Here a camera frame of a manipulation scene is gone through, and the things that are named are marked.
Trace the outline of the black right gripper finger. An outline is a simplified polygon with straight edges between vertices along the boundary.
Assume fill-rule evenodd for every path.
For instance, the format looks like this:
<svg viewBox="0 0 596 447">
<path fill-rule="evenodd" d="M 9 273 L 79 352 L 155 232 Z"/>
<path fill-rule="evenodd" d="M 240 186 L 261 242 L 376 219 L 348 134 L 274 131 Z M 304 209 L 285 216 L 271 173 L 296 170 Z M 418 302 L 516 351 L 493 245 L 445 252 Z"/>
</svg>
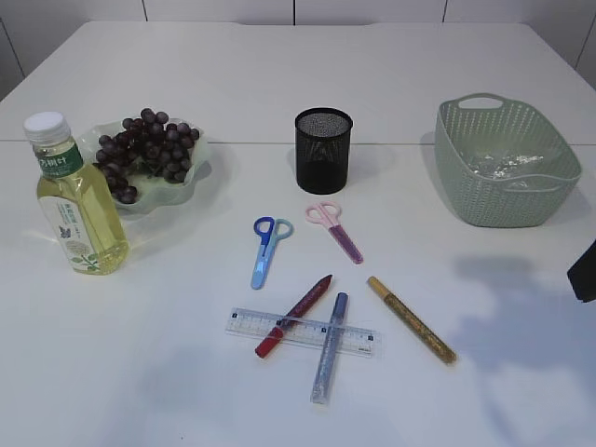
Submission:
<svg viewBox="0 0 596 447">
<path fill-rule="evenodd" d="M 596 299 L 596 242 L 567 271 L 575 296 L 583 303 Z"/>
</svg>

